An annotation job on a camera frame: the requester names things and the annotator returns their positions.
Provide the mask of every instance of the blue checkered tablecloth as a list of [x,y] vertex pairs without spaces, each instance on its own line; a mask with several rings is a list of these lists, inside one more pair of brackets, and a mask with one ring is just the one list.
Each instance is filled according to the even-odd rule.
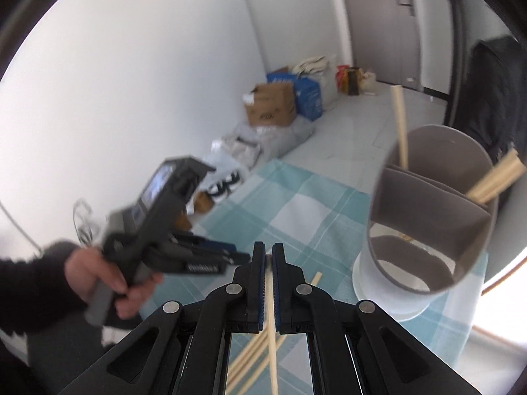
[[[246,252],[252,252],[255,241],[264,242],[267,248],[282,242],[286,260],[304,270],[306,281],[320,271],[320,288],[334,299],[356,303],[351,269],[362,249],[369,203],[370,196],[365,193],[275,160],[216,206],[193,231],[234,243]],[[487,255],[483,254],[455,289],[436,299],[417,318],[402,323],[451,366],[468,338],[486,265]],[[224,276],[166,276],[142,315],[168,300],[183,304],[202,300],[213,289],[231,282],[233,273],[234,269],[229,269]],[[233,336],[231,359],[250,337]],[[280,394],[313,393],[304,335],[287,336],[278,351],[278,365]],[[267,370],[247,393],[270,393]]]

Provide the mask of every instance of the wooden chopstick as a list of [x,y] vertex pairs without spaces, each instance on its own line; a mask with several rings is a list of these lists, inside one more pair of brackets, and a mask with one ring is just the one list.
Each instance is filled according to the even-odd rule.
[[489,180],[492,180],[496,173],[502,170],[503,167],[507,167],[510,162],[514,161],[517,158],[518,152],[515,149],[509,150],[503,159],[501,159],[485,176],[479,180],[466,194],[469,198],[477,198],[481,196],[482,190],[488,185]]
[[[286,336],[281,334],[278,336],[276,340],[276,349],[278,350],[282,344],[284,344],[286,340]],[[269,365],[269,354],[265,355],[265,358],[260,362],[260,364],[257,366],[256,370],[252,375],[247,379],[247,381],[243,384],[243,386],[238,391],[238,395],[243,395],[245,392],[247,392],[250,387],[256,382],[256,380],[260,377],[260,375],[263,373],[265,368],[267,368],[267,365]]]
[[[315,274],[313,280],[311,281],[311,285],[317,286],[318,282],[321,279],[321,277],[322,277],[322,273],[317,272]],[[285,335],[278,336],[277,341],[276,341],[276,349],[277,350],[280,348],[280,346],[282,346],[282,344],[285,341],[285,339],[286,339]],[[241,387],[240,391],[238,392],[238,395],[243,395],[245,392],[247,392],[249,390],[249,388],[254,384],[254,382],[256,382],[258,377],[260,377],[260,375],[263,373],[263,371],[265,370],[265,368],[267,367],[268,364],[269,364],[269,355],[267,354],[264,357],[264,359],[262,360],[262,362],[260,363],[260,365],[258,365],[256,370],[252,373],[252,375],[243,384],[243,386]]]
[[512,149],[467,192],[466,196],[477,203],[487,203],[509,188],[526,171],[527,168],[518,158],[517,151]]
[[507,178],[503,179],[502,182],[494,187],[492,190],[486,193],[481,198],[481,203],[487,203],[499,195],[501,192],[507,190],[513,183],[515,183],[523,174],[527,172],[527,168],[524,164],[515,165],[513,170],[509,172]]
[[406,107],[402,86],[391,86],[392,104],[397,125],[397,135],[399,136],[399,161],[402,169],[408,169],[408,136],[406,134]]
[[262,334],[263,336],[253,337],[251,341],[247,343],[247,346],[251,345],[250,348],[247,349],[245,352],[240,352],[240,354],[233,361],[233,365],[228,368],[227,387],[230,386],[231,382],[234,381],[236,377],[243,372],[251,358],[254,357],[255,360],[258,359],[258,357],[263,353],[263,351],[267,349],[267,343],[265,342],[267,340],[267,327],[265,327],[264,330],[259,334]]
[[517,157],[507,162],[506,165],[502,165],[501,168],[495,172],[494,176],[491,177],[491,179],[480,188],[479,192],[476,194],[478,200],[481,203],[485,203],[483,198],[488,196],[490,192],[500,189],[500,187],[505,184],[507,184],[507,186],[511,185],[512,182],[509,182],[509,180],[514,177],[516,172],[521,172],[523,167],[523,163]]
[[263,342],[258,346],[256,351],[252,354],[250,358],[247,359],[247,362],[243,363],[243,366],[241,368],[241,372],[234,375],[232,378],[227,379],[227,387],[225,389],[225,394],[230,394],[236,385],[243,379],[243,377],[247,374],[247,372],[252,368],[252,366],[255,364],[255,362],[258,360],[260,356],[268,349],[267,339],[265,337],[262,338]]
[[276,334],[275,334],[275,298],[272,287],[271,260],[265,269],[265,308],[267,309],[267,341],[269,347],[269,375],[271,377],[271,395],[278,395],[278,370],[276,363]]

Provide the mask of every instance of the metal screw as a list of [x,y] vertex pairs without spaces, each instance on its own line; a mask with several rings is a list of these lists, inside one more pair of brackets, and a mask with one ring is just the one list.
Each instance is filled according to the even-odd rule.
[[375,305],[371,301],[363,301],[359,304],[359,309],[363,313],[375,312]]
[[163,311],[165,313],[176,313],[179,310],[179,303],[177,301],[167,301],[163,305]]
[[241,285],[240,284],[228,284],[225,288],[225,291],[227,291],[227,294],[239,294],[241,292]]
[[311,288],[311,285],[308,284],[300,284],[297,286],[297,293],[301,295],[308,295],[311,294],[313,291],[313,288]]

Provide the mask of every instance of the blue box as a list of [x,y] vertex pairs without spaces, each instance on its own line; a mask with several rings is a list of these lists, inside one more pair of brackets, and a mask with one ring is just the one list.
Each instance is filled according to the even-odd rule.
[[267,83],[282,83],[290,81],[294,87],[294,103],[297,114],[315,121],[323,112],[322,93],[320,85],[309,78],[297,77],[286,72],[270,72],[267,75]]

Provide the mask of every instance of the sneaker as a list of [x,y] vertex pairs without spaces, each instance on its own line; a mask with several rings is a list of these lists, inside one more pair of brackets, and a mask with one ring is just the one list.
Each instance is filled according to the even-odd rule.
[[238,171],[232,172],[223,180],[223,185],[231,191],[235,191],[241,185],[241,177]]
[[225,183],[217,183],[209,187],[207,193],[214,200],[214,203],[221,203],[229,195],[229,189]]

